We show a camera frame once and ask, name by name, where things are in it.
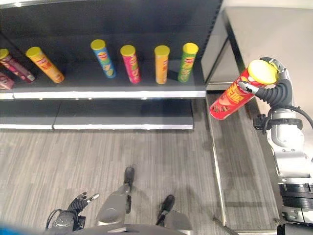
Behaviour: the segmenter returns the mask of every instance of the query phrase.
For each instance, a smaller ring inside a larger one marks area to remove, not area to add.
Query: green pringles can
[[[109,57],[105,41],[101,39],[93,40],[92,43],[90,44],[90,47],[93,50],[95,56],[97,57],[105,75],[108,78],[114,78],[116,72],[113,63]]]
[[[199,47],[194,43],[186,43],[182,47],[182,57],[178,74],[179,82],[187,82]]]

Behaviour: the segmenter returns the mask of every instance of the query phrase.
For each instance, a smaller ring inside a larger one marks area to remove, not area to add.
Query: blue pringles can
[[[101,39],[96,39],[90,44],[91,49],[96,55],[103,72],[108,78],[114,78],[116,75],[112,60],[109,57],[108,51],[106,49],[105,41]]]

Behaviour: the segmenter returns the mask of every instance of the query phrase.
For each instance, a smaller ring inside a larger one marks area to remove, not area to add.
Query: red pringles can
[[[14,85],[14,81],[7,75],[0,72],[0,90],[10,90]]]
[[[248,68],[211,105],[210,113],[214,118],[225,119],[254,97],[254,94],[246,92],[238,85],[240,81],[257,87],[265,87],[277,81],[277,70],[266,61],[253,60]]]
[[[133,84],[139,83],[140,74],[135,47],[133,47],[132,45],[125,45],[121,48],[120,52],[123,56],[124,64],[130,82]]]
[[[16,76],[20,77],[22,80],[27,83],[31,83],[35,80],[34,75],[31,74],[30,71],[24,68],[16,59],[10,55],[8,49],[0,50],[0,62],[3,64],[8,70],[13,72]]]

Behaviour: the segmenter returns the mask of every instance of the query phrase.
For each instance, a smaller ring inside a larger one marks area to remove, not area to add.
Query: floor
[[[67,208],[80,192],[98,192],[82,213],[91,227],[132,165],[126,223],[154,224],[171,193],[174,208],[188,215],[197,234],[226,235],[212,221],[221,213],[205,102],[195,100],[193,111],[193,131],[1,131],[1,221],[43,230],[50,211]],[[229,227],[274,229],[277,212],[248,112],[243,107],[225,121],[213,120],[213,131]]]

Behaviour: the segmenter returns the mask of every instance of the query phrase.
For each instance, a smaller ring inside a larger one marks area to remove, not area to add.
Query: pringles can
[[[14,85],[14,81],[7,75],[0,72],[0,90],[10,90]]]
[[[188,81],[198,50],[199,47],[194,43],[186,43],[182,47],[182,57],[178,74],[179,82]]]
[[[167,46],[161,45],[155,48],[156,82],[158,84],[165,84],[167,81],[168,55],[169,54],[170,54],[170,49]]]
[[[246,92],[238,85],[240,81],[257,87],[265,87],[277,81],[277,70],[266,61],[253,60],[248,68],[211,105],[210,113],[214,118],[225,119],[254,97],[254,94]]]
[[[140,82],[140,74],[139,74],[139,66],[136,58],[136,50],[135,47],[131,45],[125,45],[120,50],[124,64],[126,67],[127,75],[129,80],[137,84]]]
[[[90,44],[91,49],[96,55],[103,72],[108,78],[114,78],[116,75],[112,60],[109,57],[105,41],[96,39]]]
[[[29,57],[53,82],[60,83],[64,80],[63,74],[42,52],[40,47],[31,47],[27,50],[26,56]]]
[[[12,55],[9,53],[8,49],[0,50],[0,62],[3,64],[8,70],[14,73],[16,76],[20,77],[20,79],[24,80],[27,83],[31,83],[35,80],[34,75],[31,74],[30,71],[24,68]]]

